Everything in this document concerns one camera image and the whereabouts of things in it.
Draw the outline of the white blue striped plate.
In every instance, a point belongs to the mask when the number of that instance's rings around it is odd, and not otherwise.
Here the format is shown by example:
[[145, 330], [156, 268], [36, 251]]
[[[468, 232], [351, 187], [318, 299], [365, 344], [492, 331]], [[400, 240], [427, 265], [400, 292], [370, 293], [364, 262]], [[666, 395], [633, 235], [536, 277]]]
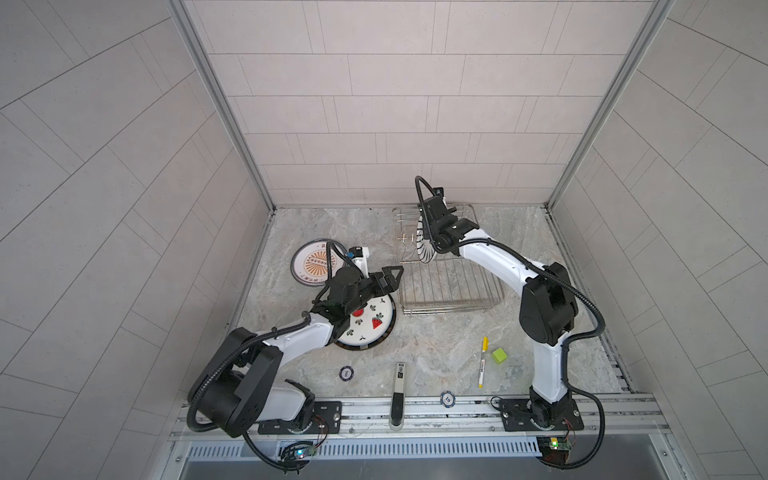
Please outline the white blue striped plate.
[[421, 263], [430, 263], [435, 255], [436, 251], [431, 244], [431, 240], [424, 230], [423, 217], [419, 216], [415, 234], [416, 254]]

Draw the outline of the small sunburst plate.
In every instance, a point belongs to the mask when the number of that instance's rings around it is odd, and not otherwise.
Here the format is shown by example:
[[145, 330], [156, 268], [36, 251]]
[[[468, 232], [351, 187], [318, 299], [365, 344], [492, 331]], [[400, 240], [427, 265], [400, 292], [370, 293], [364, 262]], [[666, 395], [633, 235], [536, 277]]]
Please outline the small sunburst plate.
[[334, 276], [344, 266], [343, 256], [346, 255], [347, 249], [343, 244], [334, 242], [335, 247], [330, 248], [331, 267], [328, 267], [328, 242], [329, 239], [312, 240], [294, 253], [290, 271], [298, 283], [309, 287], [322, 287], [328, 279], [328, 272]]

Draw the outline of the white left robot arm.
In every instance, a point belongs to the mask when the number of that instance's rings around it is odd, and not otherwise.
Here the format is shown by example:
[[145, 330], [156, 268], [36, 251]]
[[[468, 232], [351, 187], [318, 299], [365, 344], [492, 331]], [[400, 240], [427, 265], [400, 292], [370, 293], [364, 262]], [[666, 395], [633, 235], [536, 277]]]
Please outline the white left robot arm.
[[313, 422], [315, 395], [290, 379], [277, 385], [280, 368], [339, 340], [353, 313], [390, 297], [404, 272], [397, 265], [367, 273], [363, 251], [343, 252], [334, 240], [326, 242], [325, 253], [327, 258], [337, 255], [341, 267], [327, 271], [322, 290], [299, 322], [260, 334], [239, 327], [227, 335], [188, 393], [191, 431], [220, 429], [237, 438], [257, 423], [279, 422], [303, 431]]

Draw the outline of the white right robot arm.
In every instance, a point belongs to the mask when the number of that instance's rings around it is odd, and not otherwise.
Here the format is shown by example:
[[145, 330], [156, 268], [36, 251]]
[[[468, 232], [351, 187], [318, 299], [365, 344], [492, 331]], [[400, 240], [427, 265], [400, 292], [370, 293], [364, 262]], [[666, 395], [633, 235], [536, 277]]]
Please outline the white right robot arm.
[[452, 254], [492, 273], [518, 294], [519, 323], [534, 343], [534, 379], [526, 401], [494, 397], [496, 409], [512, 431], [564, 429], [563, 438], [544, 445], [540, 463], [558, 470], [587, 465], [602, 446], [606, 418], [598, 406], [598, 428], [594, 446], [580, 459], [571, 461], [564, 446], [583, 424], [575, 395], [599, 403], [599, 398], [574, 386], [568, 377], [568, 355], [572, 343], [603, 334], [606, 323], [596, 304], [577, 290], [565, 266], [542, 264], [528, 259], [493, 239], [477, 223], [456, 216], [444, 200], [444, 190], [431, 186], [421, 176], [415, 187], [420, 212], [417, 249], [422, 262], [436, 255]]

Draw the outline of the yellow capped white marker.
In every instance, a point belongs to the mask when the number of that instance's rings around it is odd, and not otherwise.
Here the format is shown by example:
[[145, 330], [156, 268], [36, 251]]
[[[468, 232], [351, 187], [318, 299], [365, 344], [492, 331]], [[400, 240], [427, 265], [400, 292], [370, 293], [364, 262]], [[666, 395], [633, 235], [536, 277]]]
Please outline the yellow capped white marker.
[[478, 374], [478, 388], [482, 389], [484, 386], [484, 378], [485, 378], [485, 370], [486, 370], [486, 352], [489, 348], [489, 339], [487, 336], [484, 336], [482, 339], [482, 346], [481, 346], [481, 353], [480, 353], [480, 363], [479, 363], [479, 374]]

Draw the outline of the right round poker chip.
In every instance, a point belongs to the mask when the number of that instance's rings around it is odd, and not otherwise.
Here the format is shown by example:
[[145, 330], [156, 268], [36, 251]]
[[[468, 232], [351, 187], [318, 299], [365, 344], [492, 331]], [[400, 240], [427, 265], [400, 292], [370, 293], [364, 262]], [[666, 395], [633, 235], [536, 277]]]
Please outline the right round poker chip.
[[450, 391], [444, 391], [440, 394], [440, 403], [445, 408], [452, 408], [455, 405], [455, 396]]

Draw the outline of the green cube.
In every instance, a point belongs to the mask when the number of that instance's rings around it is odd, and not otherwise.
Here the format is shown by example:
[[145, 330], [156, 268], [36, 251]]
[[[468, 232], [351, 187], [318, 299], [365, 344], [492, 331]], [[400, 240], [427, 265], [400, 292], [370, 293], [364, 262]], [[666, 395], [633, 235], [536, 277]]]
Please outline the green cube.
[[492, 358], [497, 364], [502, 364], [508, 359], [508, 355], [503, 348], [497, 348], [492, 352]]

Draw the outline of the black white handheld scraper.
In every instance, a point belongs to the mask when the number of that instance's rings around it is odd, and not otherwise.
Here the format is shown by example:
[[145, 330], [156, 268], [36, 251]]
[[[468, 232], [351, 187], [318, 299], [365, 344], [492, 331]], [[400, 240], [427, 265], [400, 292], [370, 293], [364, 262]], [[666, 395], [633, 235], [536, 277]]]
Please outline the black white handheld scraper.
[[405, 370], [406, 365], [404, 362], [396, 364], [389, 414], [389, 426], [394, 431], [400, 430], [404, 425]]

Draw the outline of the left circuit board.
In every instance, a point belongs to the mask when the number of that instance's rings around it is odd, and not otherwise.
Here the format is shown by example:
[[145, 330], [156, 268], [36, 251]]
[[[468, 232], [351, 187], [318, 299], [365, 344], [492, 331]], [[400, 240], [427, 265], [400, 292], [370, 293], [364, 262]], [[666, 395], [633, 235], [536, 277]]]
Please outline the left circuit board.
[[289, 469], [301, 470], [315, 455], [317, 447], [310, 441], [292, 443], [281, 450], [280, 459]]

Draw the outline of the circuit board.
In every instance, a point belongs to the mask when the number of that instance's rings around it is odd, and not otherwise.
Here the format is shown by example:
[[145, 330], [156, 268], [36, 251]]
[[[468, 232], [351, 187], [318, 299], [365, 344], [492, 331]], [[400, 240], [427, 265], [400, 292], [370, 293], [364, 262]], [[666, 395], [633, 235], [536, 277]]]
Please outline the circuit board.
[[289, 469], [301, 470], [315, 455], [317, 447], [310, 441], [292, 443], [281, 450], [280, 459]]
[[541, 463], [552, 464], [563, 469], [569, 461], [573, 443], [566, 437], [537, 437]]

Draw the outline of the right circuit board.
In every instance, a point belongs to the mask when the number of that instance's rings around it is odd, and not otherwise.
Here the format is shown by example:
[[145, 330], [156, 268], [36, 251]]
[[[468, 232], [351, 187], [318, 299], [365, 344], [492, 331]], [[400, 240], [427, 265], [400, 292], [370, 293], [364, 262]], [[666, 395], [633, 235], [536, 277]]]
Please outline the right circuit board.
[[563, 469], [569, 461], [573, 443], [566, 437], [537, 437], [541, 463], [552, 464]]

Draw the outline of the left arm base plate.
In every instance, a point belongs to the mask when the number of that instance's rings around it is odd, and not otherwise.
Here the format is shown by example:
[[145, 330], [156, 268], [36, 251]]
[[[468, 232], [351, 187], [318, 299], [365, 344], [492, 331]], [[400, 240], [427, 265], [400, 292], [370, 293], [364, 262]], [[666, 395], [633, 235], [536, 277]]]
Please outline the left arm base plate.
[[343, 403], [341, 401], [314, 401], [303, 407], [293, 420], [258, 422], [259, 435], [337, 434]]

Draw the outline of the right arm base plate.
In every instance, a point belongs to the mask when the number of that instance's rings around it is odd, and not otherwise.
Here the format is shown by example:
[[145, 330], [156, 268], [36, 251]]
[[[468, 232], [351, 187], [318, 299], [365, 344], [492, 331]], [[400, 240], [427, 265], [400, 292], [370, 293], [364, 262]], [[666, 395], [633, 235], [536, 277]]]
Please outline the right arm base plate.
[[507, 432], [544, 432], [584, 429], [584, 423], [576, 401], [566, 394], [559, 401], [550, 403], [534, 395], [522, 399], [497, 401], [504, 430]]

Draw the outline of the aluminium front rail frame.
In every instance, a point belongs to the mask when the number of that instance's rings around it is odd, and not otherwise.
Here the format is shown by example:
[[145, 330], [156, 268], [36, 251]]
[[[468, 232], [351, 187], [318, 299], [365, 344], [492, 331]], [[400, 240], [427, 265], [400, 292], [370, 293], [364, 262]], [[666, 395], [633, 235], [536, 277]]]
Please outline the aluminium front rail frame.
[[575, 394], [571, 408], [552, 427], [538, 428], [523, 395], [505, 399], [457, 396], [452, 407], [438, 396], [410, 396], [403, 402], [400, 427], [390, 425], [390, 397], [318, 399], [314, 414], [323, 419], [328, 439], [471, 436], [562, 436], [581, 439], [604, 434], [667, 434], [669, 422], [651, 394], [599, 394], [601, 404]]

